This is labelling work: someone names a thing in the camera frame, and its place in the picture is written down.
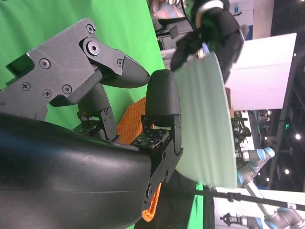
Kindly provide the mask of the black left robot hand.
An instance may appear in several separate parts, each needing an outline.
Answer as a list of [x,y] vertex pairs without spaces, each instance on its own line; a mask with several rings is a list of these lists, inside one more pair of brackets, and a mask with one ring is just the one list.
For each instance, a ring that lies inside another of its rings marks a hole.
[[186,34],[176,43],[170,69],[182,67],[191,54],[195,54],[206,43],[210,52],[217,56],[224,82],[240,56],[244,45],[243,33],[234,16],[226,10],[214,8],[203,14],[198,29]]

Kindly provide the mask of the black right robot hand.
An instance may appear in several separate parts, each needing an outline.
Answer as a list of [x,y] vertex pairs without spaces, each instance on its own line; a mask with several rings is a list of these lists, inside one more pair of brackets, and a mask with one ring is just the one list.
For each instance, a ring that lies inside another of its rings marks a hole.
[[[0,92],[0,226],[124,229],[183,149],[177,81],[149,74],[82,19],[12,61]],[[104,87],[147,87],[142,132],[120,143]]]

